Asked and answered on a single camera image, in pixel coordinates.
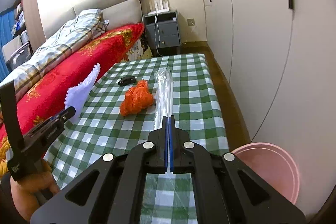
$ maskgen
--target gray nightstand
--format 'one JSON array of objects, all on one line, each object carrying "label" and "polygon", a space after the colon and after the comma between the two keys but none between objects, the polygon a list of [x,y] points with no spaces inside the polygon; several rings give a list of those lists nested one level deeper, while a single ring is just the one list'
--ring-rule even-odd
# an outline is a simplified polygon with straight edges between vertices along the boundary
[{"label": "gray nightstand", "polygon": [[179,24],[177,19],[177,10],[170,10],[168,12],[159,13],[157,16],[157,25],[160,32],[160,40],[158,28],[155,27],[155,16],[144,15],[142,21],[145,25],[148,45],[156,56],[157,47],[160,49],[175,47],[176,53],[181,53],[181,39],[179,35]]}]

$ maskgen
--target green checkered tablecloth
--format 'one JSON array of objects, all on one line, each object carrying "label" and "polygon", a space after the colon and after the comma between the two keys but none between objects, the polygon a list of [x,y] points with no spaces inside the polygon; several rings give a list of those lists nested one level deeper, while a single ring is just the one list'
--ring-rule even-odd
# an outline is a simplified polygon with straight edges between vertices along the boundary
[{"label": "green checkered tablecloth", "polygon": [[[92,88],[78,124],[67,122],[45,158],[63,188],[105,153],[123,155],[145,142],[154,128],[155,104],[137,115],[123,117],[119,106],[130,86],[117,82],[126,75],[148,81],[156,93],[154,72],[169,68],[174,80],[176,127],[215,154],[228,152],[221,109],[203,54],[187,54],[115,64]],[[149,174],[141,223],[197,223],[190,174]]]}]

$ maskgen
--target pink basin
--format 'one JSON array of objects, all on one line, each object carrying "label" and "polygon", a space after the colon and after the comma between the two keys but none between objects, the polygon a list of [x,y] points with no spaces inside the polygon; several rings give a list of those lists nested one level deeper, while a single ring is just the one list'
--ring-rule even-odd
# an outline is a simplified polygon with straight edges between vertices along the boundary
[{"label": "pink basin", "polygon": [[232,153],[291,203],[296,203],[299,172],[293,158],[285,150],[271,143],[250,143]]}]

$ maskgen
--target orange plastic bag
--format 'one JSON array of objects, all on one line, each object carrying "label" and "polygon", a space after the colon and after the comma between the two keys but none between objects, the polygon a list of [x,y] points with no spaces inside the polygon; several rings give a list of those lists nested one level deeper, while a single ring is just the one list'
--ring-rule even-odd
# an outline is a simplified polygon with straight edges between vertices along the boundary
[{"label": "orange plastic bag", "polygon": [[125,100],[120,105],[120,114],[137,114],[154,102],[153,95],[149,93],[146,80],[140,80],[136,86],[125,93]]}]

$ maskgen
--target wardrobe door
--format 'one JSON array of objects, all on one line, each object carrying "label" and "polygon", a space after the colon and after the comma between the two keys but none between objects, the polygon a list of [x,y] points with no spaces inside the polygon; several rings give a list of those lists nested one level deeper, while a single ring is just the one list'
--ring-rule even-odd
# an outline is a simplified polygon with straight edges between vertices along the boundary
[{"label": "wardrobe door", "polygon": [[289,0],[232,0],[230,86],[250,137],[263,122],[278,89],[290,45]]},{"label": "wardrobe door", "polygon": [[231,0],[204,0],[208,45],[227,80],[232,58]]},{"label": "wardrobe door", "polygon": [[[336,183],[335,38],[336,0],[295,0],[285,73],[254,139],[278,145],[293,157],[300,172],[295,205],[308,218],[320,210]],[[326,206],[333,211],[329,216],[335,217],[333,199],[335,193]]]}]

